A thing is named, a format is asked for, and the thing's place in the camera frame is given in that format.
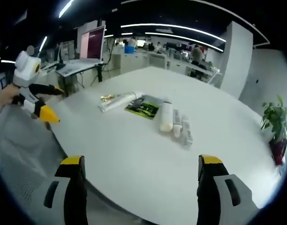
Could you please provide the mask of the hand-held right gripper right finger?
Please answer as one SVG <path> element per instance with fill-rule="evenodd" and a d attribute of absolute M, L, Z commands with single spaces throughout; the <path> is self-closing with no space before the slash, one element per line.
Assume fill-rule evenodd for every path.
<path fill-rule="evenodd" d="M 198 225 L 246 225 L 258 213 L 252 191 L 223 162 L 199 155 Z"/>

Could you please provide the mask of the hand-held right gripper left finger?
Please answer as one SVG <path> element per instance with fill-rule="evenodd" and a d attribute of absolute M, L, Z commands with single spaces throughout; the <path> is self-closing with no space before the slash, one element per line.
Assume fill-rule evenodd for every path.
<path fill-rule="evenodd" d="M 31 196 L 30 217 L 36 225 L 87 225 L 84 156 L 65 158 L 54 176 Z"/>

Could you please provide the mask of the person's left hand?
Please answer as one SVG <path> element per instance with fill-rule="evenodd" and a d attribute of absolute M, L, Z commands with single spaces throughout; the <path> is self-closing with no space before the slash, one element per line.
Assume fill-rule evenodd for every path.
<path fill-rule="evenodd" d="M 19 94 L 19 87 L 14 84 L 7 85 L 4 89 L 0 90 L 0 108 L 12 103 L 13 98 Z"/>

